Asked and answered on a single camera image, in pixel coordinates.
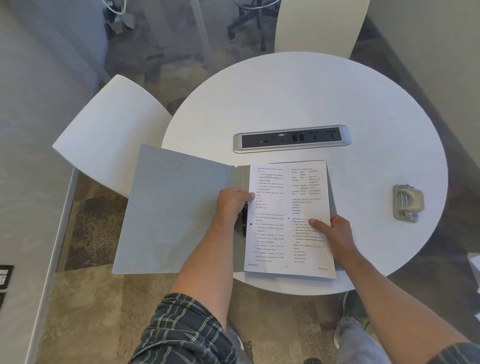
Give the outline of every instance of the shirt sleeve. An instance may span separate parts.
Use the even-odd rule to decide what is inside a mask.
[[[473,364],[480,363],[480,346],[471,342],[460,342],[443,349],[428,364]]]
[[[198,301],[171,293],[158,305],[130,364],[234,364],[237,353],[219,321]]]

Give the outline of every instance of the white desk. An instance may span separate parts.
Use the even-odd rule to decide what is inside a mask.
[[[236,133],[345,124],[349,146],[237,154]],[[338,214],[350,220],[359,250],[385,275],[427,242],[442,214],[447,163],[440,138],[417,102],[380,73],[320,53],[264,55],[228,67],[183,102],[163,148],[230,165],[325,159]],[[417,224],[393,218],[392,186],[423,190]],[[353,288],[337,279],[235,273],[270,291],[320,295]]]

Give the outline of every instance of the white chair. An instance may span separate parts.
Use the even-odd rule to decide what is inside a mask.
[[[53,148],[90,178],[129,197],[140,146],[160,147],[171,118],[142,87],[116,75]]]
[[[275,53],[304,51],[349,58],[370,0],[282,0]]]

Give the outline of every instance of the white cable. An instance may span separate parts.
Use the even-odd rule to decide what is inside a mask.
[[[122,15],[125,10],[127,9],[127,0],[123,0],[123,8],[122,8],[122,11],[121,12],[117,12],[115,10],[113,10],[105,0],[102,0],[103,3],[105,4],[105,6],[111,11],[111,12],[114,12],[115,14],[118,14],[118,15]]]

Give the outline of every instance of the gray folder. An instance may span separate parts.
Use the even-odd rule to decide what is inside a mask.
[[[231,167],[142,145],[112,272],[178,273],[215,216],[218,192],[229,186],[248,190],[249,183],[250,166]],[[241,218],[233,240],[234,271],[241,272]]]

